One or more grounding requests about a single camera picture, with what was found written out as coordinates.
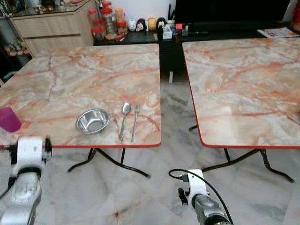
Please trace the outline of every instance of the marble tabletop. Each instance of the marble tabletop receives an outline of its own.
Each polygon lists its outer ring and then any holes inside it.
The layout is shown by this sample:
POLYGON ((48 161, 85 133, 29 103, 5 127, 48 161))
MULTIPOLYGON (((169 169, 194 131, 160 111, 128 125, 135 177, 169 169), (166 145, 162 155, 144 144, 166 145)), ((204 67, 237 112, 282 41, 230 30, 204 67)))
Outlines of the marble tabletop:
POLYGON ((0 108, 10 106, 22 123, 0 128, 0 145, 21 135, 50 136, 55 148, 157 147, 161 143, 158 44, 61 48, 41 53, 0 88, 0 108), (125 102, 133 106, 119 140, 125 102), (134 105, 140 104, 135 141, 134 105), (99 134, 75 128, 89 109, 103 108, 110 122, 99 134))
POLYGON ((183 44, 206 147, 300 148, 300 38, 183 44))

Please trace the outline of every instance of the wooden cabinet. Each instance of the wooden cabinet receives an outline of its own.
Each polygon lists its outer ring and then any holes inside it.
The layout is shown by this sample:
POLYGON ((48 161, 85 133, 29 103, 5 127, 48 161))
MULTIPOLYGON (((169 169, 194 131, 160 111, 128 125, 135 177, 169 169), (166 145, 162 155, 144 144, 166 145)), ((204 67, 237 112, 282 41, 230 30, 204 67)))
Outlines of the wooden cabinet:
POLYGON ((55 47, 93 46, 88 14, 95 7, 89 0, 73 12, 18 16, 11 21, 34 57, 55 47))

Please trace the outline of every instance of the stainless steel bowl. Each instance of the stainless steel bowl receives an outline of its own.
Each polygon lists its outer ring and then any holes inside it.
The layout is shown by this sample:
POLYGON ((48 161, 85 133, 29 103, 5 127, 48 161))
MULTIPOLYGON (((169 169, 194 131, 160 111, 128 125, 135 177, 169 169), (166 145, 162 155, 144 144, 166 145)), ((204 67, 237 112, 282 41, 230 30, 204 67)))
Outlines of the stainless steel bowl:
POLYGON ((103 109, 91 109, 76 121, 76 129, 83 134, 96 134, 102 131, 109 122, 109 114, 103 109))

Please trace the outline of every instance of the white wall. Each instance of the white wall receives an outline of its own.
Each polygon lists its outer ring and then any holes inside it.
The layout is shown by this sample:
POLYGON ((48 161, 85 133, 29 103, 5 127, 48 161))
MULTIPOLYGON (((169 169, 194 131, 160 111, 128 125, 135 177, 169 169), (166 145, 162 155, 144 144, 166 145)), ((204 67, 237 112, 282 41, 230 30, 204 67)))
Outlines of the white wall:
POLYGON ((171 13, 175 9, 176 0, 111 0, 112 8, 123 8, 126 20, 133 18, 149 19, 154 17, 164 17, 168 19, 169 4, 171 4, 171 13))

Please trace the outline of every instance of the bowl rim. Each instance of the bowl rim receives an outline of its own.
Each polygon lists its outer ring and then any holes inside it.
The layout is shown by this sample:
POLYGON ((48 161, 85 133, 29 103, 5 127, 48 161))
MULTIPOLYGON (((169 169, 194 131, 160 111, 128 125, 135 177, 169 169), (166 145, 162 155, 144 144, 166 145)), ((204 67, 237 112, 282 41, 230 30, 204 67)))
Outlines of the bowl rim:
POLYGON ((76 129, 77 129, 81 134, 96 134, 96 133, 99 133, 100 131, 102 131, 102 130, 107 126, 109 120, 110 120, 110 116, 109 116, 109 113, 108 113, 106 110, 101 109, 101 108, 95 108, 95 109, 90 109, 90 110, 85 111, 85 112, 83 112, 82 114, 80 114, 80 116, 79 116, 79 117, 77 118, 77 120, 76 120, 75 126, 76 126, 76 129), (103 126, 101 129, 99 129, 99 130, 96 130, 96 131, 93 131, 93 132, 83 132, 83 131, 78 127, 78 122, 79 122, 79 120, 80 120, 80 118, 81 118, 82 116, 84 116, 85 114, 87 114, 87 113, 89 113, 89 112, 92 112, 92 111, 102 111, 102 112, 106 113, 106 115, 107 115, 107 122, 106 122, 106 123, 104 124, 104 126, 103 126))

